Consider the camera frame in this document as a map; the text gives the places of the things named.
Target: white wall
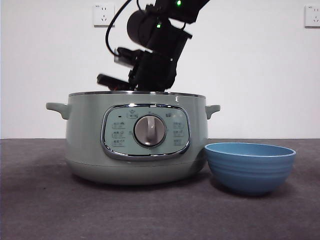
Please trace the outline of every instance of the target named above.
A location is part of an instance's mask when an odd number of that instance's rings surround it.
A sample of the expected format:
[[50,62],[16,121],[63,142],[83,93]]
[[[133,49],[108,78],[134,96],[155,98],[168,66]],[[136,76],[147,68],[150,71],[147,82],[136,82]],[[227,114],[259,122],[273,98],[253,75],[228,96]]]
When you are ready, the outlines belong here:
[[[64,138],[66,121],[46,102],[105,91],[99,73],[128,79],[107,52],[106,28],[92,26],[99,1],[1,2],[1,138]],[[193,39],[170,91],[221,104],[210,138],[320,138],[320,29],[304,28],[308,3],[320,1],[211,0],[187,26]],[[117,20],[113,48],[136,47],[126,33],[135,9],[132,1]]]

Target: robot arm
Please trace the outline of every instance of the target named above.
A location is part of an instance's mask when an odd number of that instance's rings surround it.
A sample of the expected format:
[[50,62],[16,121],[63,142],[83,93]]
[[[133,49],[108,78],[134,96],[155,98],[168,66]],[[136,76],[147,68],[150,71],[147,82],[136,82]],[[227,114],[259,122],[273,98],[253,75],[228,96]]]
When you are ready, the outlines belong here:
[[[192,35],[185,32],[184,27],[172,26],[169,19],[192,24],[208,1],[156,0],[154,5],[147,5],[145,10],[134,12],[128,20],[127,33],[133,42],[151,51],[132,51],[118,47],[116,53],[113,53],[115,62],[132,68],[128,82],[100,74],[98,84],[108,86],[111,90],[164,92],[171,88],[177,75],[178,60]],[[108,35],[112,25],[113,23],[110,24],[106,36],[110,51]]]

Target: button label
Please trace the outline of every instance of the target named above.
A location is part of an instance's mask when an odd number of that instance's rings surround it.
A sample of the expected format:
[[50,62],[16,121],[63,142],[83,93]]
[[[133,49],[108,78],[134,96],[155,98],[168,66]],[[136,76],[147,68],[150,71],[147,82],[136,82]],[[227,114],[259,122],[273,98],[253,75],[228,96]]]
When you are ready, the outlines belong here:
[[114,131],[112,133],[112,137],[114,139],[124,139],[125,138],[125,132],[124,131]]
[[125,129],[126,125],[125,125],[125,123],[123,121],[122,122],[114,122],[112,124],[112,128],[113,129]]
[[182,139],[174,139],[173,142],[174,142],[175,146],[183,146],[183,145],[185,145],[183,143]]
[[113,140],[112,141],[112,146],[113,147],[125,147],[125,140]]
[[174,129],[183,129],[184,127],[185,127],[185,125],[182,122],[175,121],[173,123],[173,128]]
[[184,136],[185,136],[184,130],[183,130],[183,129],[181,129],[181,130],[174,130],[174,131],[173,131],[173,136],[174,136],[175,138],[182,138],[182,137],[184,137]]
[[130,113],[127,113],[126,114],[126,117],[128,118],[128,119],[137,119],[138,118],[138,114],[137,113],[135,113],[135,111],[133,112],[133,113],[131,113],[132,111],[130,111]]

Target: chrome trim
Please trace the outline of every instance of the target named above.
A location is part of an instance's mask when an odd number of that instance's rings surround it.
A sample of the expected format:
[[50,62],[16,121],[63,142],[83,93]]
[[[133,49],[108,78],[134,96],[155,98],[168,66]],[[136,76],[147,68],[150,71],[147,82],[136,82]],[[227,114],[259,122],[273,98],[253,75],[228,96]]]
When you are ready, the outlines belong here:
[[[164,153],[164,154],[150,154],[150,155],[133,155],[133,154],[126,154],[126,153],[121,153],[112,150],[106,143],[105,140],[105,131],[106,131],[106,125],[107,125],[107,118],[109,113],[114,110],[114,109],[120,109],[120,108],[132,108],[132,107],[155,107],[155,108],[171,108],[171,109],[179,109],[184,112],[186,116],[186,122],[188,124],[188,141],[186,145],[184,146],[183,149],[172,152],[172,153]],[[177,155],[184,154],[190,144],[191,144],[191,130],[190,130],[190,121],[189,121],[189,116],[188,113],[181,107],[175,106],[175,105],[168,105],[168,104],[157,104],[157,103],[151,103],[151,104],[126,104],[126,105],[115,105],[110,107],[104,114],[103,120],[102,120],[102,127],[101,127],[101,135],[100,135],[100,144],[102,146],[102,149],[105,154],[107,154],[110,158],[117,159],[117,160],[124,160],[124,161],[157,161],[157,160],[166,160],[173,158]]]
[[122,94],[122,95],[170,95],[170,96],[186,96],[186,97],[196,97],[206,99],[203,95],[191,94],[191,93],[179,93],[179,92],[162,92],[162,91],[84,91],[84,92],[74,92],[70,93],[69,97],[79,96],[79,95],[99,95],[99,94]]

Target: cooker base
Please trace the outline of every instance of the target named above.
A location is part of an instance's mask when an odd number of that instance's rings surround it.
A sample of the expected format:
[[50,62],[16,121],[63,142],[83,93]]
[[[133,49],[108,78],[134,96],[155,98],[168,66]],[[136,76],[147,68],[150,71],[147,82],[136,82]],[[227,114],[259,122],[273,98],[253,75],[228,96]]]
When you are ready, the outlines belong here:
[[190,177],[199,172],[205,160],[148,167],[110,167],[74,162],[66,159],[73,174],[103,184],[112,185],[152,185],[169,183]]

